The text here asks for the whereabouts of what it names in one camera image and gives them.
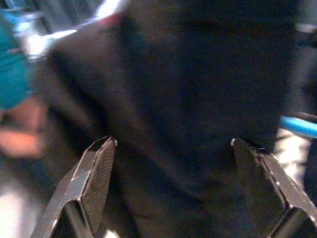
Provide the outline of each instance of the blue pipe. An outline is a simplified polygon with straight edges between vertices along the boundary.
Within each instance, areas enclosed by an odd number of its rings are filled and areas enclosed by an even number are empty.
[[[281,117],[280,126],[294,133],[317,138],[317,124],[312,122],[297,118]]]

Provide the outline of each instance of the black fabric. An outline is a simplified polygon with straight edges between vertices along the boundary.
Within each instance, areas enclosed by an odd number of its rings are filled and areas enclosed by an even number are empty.
[[[219,32],[188,25],[186,9],[133,1],[118,28],[91,24],[51,50],[36,83],[51,107],[50,164],[62,174],[113,135],[105,226],[123,238],[256,237],[230,139],[272,149],[293,26]]]

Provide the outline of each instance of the person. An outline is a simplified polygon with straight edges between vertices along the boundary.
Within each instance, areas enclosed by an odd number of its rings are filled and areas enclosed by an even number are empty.
[[[295,1],[133,0],[60,40],[35,82],[52,179],[112,135],[107,229],[257,237],[230,140],[273,149],[295,12]]]
[[[10,118],[23,128],[0,127],[0,151],[9,157],[39,157],[41,154],[38,128],[44,111],[43,105],[30,93],[29,71],[26,57],[1,14],[0,118]]]

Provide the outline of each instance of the blurry person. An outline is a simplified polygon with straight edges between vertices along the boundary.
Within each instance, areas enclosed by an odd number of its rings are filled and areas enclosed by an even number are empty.
[[[39,157],[42,105],[30,94],[30,68],[0,15],[0,113],[22,129],[0,125],[0,151],[9,157]]]

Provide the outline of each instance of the blue handle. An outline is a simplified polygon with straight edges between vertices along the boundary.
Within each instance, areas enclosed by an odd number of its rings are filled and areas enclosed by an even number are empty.
[[[281,117],[280,126],[294,133],[317,138],[317,124],[312,122],[297,118]]]

